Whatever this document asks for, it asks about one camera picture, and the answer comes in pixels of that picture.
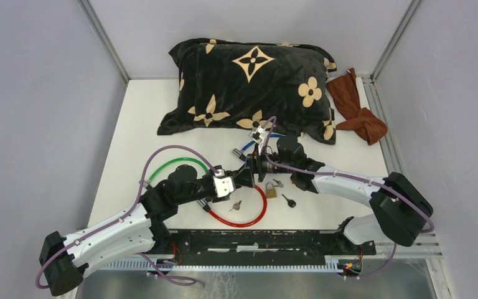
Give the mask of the blue cable lock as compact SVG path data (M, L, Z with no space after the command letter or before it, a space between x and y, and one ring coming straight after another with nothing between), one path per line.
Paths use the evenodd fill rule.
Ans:
M263 144L263 142L265 141L265 138L266 138L266 134L250 133L249 138L251 139L251 141L248 142L241 149L237 149L237 148L232 149L232 154L234 156L236 156L241 161L246 161L245 151L248 148L251 148L254 145L262 145Z

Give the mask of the small brass padlock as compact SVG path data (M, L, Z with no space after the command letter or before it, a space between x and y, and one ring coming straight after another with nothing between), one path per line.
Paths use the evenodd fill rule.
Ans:
M276 187L273 183L268 182L265 184L265 194L268 199L275 199L277 198L277 191Z

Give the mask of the red cable lock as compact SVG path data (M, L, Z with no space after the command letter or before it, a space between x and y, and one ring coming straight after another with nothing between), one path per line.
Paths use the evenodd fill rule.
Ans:
M259 195L254 196L253 192L250 192L249 195L251 195L252 198L247 199L246 203L254 204L254 211L256 212L256 215L254 215L253 212L248 210L246 210L246 213L244 213L241 208L239 211L229 211L233 204L235 202L241 201L241 199L238 199L233 202L232 206L229 207L227 211L224 211L224 209L221 208L215 211L215 209L212 208L212 203L208 203L205 200L199 200L197 201L197 203L203 209L203 211L205 211L216 221L227 227L240 229L251 227L259 223L264 218L268 209L268 198L266 197L265 191L257 185L254 186L254 189Z

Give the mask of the black padlock key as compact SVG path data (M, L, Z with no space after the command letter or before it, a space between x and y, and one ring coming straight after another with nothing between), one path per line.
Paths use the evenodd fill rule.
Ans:
M296 201L293 200L293 199L290 199L289 197L285 196L284 194L281 195L287 202L287 205L290 207L290 208L294 208L296 207Z

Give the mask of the green cable lock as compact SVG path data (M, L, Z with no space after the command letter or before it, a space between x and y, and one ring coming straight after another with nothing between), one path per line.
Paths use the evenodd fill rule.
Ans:
M174 166L181 166L181 165L188 165L194 166L196 168L197 174L206 174L210 169L209 167L201 160L192 157L180 157L174 158L169 161L162 163L158 166L146 180L140 179L138 183L143 186L143 188L150 186L153 181L156 180L157 177L161 175L165 170L172 169Z

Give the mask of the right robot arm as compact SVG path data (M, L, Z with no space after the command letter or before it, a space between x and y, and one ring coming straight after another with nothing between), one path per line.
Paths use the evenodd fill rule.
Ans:
M432 205L398 172L387 177L361 176L341 171L307 156L293 136L278 138L272 153L256 145L246 155L244 169L250 177L264 180L267 174L289 174L300 190L342 197L369 207L372 213L348 218L334 238L336 249L351 254L367 241L390 241L410 247L421 233L431 232Z

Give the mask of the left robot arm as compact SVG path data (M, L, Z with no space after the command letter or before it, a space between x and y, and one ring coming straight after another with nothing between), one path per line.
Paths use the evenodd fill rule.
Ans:
M118 258L150 250L164 253L171 245L164 221L176 215L181 204L226 201L236 189L253 185L254 175L246 165L236 171L218 168L216 175L201 178L194 167L180 165L115 216L65 236L58 231L47 235L39 257L46 287L57 297Z

